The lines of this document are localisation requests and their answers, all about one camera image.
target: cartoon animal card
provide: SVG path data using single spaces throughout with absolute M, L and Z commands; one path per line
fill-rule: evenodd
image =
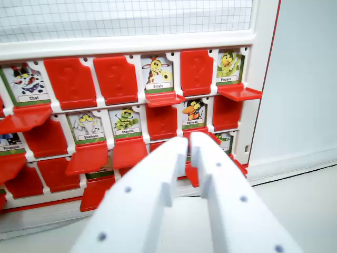
M 233 137 L 228 133 L 216 133 L 215 136 L 221 141 L 220 147 L 226 154 L 232 152 Z
M 85 176 L 87 179 L 94 179 L 94 178 L 101 178 L 106 176 L 111 176 L 114 174 L 114 171 L 112 169 L 112 160 L 111 157 L 107 157 L 107 164 L 102 166 L 100 170 L 87 173 Z
M 217 57 L 216 85 L 241 82 L 244 56 L 233 50 L 220 50 Z
M 0 69 L 0 75 L 14 105 L 50 103 L 40 72 L 27 63 L 5 65 Z
M 25 148 L 17 133 L 0 134 L 0 155 L 24 153 Z
M 173 91 L 173 63 L 164 56 L 141 58 L 145 93 Z
M 187 157 L 186 157 L 186 162 L 191 161 L 191 152 L 190 152 L 190 146 L 187 147 Z
M 207 104 L 201 99 L 185 101 L 182 106 L 182 129 L 199 128 L 206 125 Z
M 109 115 L 115 139 L 142 135 L 140 115 L 131 107 L 109 110 Z
M 100 117 L 92 112 L 78 112 L 67 116 L 75 144 L 87 144 L 105 141 L 105 134 Z

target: white plastic frame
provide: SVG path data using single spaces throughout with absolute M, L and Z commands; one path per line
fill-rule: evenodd
M 261 91 L 265 76 L 266 65 L 270 52 L 270 45 L 274 31 L 277 6 L 279 0 L 254 0 L 251 15 L 251 27 L 246 31 L 226 31 L 226 32 L 212 32 L 212 33 L 192 33 L 192 34 L 167 34 L 167 35 L 145 35 L 145 36 L 123 36 L 123 37 L 102 37 L 102 38 L 81 38 L 81 39 L 65 39 L 65 40 L 49 40 L 49 41 L 35 41 L 35 42 L 15 42 L 0 44 L 0 62 L 6 63 L 8 61 L 23 61 L 29 59 L 39 60 L 46 57 L 57 56 L 74 56 L 86 55 L 88 57 L 95 57 L 102 54 L 124 54 L 128 62 L 135 65 L 136 76 L 138 83 L 138 102 L 123 104 L 122 106 L 138 105 L 145 103 L 143 94 L 144 89 L 140 89 L 139 72 L 141 67 L 140 55 L 152 52 L 174 52 L 174 89 L 177 94 L 182 94 L 179 87 L 179 73 L 180 73 L 180 51 L 193 48 L 205 48 L 208 51 L 212 49 L 209 56 L 213 57 L 214 67 L 217 64 L 218 48 L 248 48 L 246 59 L 244 63 L 244 71 L 242 82 L 246 87 Z M 133 55 L 133 59 L 129 59 L 128 55 Z M 212 87 L 215 87 L 215 69 L 213 68 Z M 4 87 L 0 81 L 0 93 L 5 103 L 6 108 L 4 112 L 6 115 L 12 114 L 13 106 L 10 104 L 10 98 L 6 95 Z M 199 98 L 215 95 L 215 90 L 212 88 L 211 94 L 196 96 Z M 56 101 L 52 98 L 52 92 L 48 91 L 52 99 L 53 112 L 61 112 L 56 108 Z M 100 109 L 117 108 L 121 105 L 103 106 Z M 242 164 L 248 162 L 250 154 L 250 145 L 252 143 L 254 126 L 259 108 L 259 100 L 245 101 L 241 118 L 239 121 L 238 132 L 236 136 L 236 145 L 234 147 L 234 157 Z M 86 111 L 97 110 L 97 108 L 83 108 L 72 111 Z M 207 119 L 209 130 L 210 119 Z M 177 130 L 177 135 L 181 136 L 182 132 Z
M 35 205 L 39 203 L 46 203 L 46 202 L 62 200 L 62 199 L 69 199 L 69 198 L 82 196 L 84 193 L 84 189 L 86 188 L 85 174 L 80 174 L 80 187 L 79 188 L 51 193 L 50 188 L 46 185 L 40 173 L 40 170 L 38 169 L 37 162 L 28 162 L 27 166 L 31 168 L 35 168 L 43 185 L 43 195 L 14 199 L 11 192 L 6 188 L 5 185 L 3 185 L 3 189 L 5 189 L 6 191 L 6 200 L 7 200 L 7 203 L 4 209 L 30 206 L 30 205 Z

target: green card border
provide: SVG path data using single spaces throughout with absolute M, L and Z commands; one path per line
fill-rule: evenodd
M 145 90 L 145 93 L 159 93 L 159 92 L 169 92 L 173 91 L 174 88 L 161 88 L 161 89 L 153 89 L 153 90 Z
M 5 76 L 5 73 L 2 69 L 2 67 L 0 67 L 0 76 L 1 76 L 1 79 L 4 81 L 4 84 L 5 84 L 5 87 L 7 89 L 7 92 L 9 93 L 9 96 L 11 97 L 12 101 L 13 101 L 13 104 L 15 106 L 28 106 L 28 105 L 37 105 L 37 104 L 48 104 L 48 103 L 51 103 L 51 100 L 50 99 L 46 99 L 46 100 L 38 100 L 38 101 L 31 101 L 31 102 L 17 102 L 16 99 L 15 99 L 15 96 L 13 94 L 13 91 L 8 83 L 8 80 Z
M 106 141 L 106 137 L 99 137 L 99 138 L 93 138 L 93 139 L 89 139 L 89 140 L 82 140 L 82 141 L 78 141 L 76 140 L 76 135 L 74 133 L 74 129 L 73 126 L 70 122 L 70 118 L 69 118 L 69 114 L 66 115 L 67 121 L 68 121 L 68 125 L 70 127 L 70 131 L 72 133 L 73 139 L 75 141 L 76 145 L 80 145 L 80 144 L 89 144 L 89 143 L 95 143 L 95 142 L 100 142 L 100 141 Z
M 244 66 L 244 60 L 245 60 L 245 56 L 241 55 L 241 65 L 240 65 L 240 72 L 239 72 L 239 80 L 236 81 L 230 81 L 230 82 L 219 82 L 216 83 L 217 86 L 224 86 L 224 85 L 231 85 L 231 84 L 238 84 L 241 83 L 242 81 L 242 73 L 243 73 L 243 66 Z

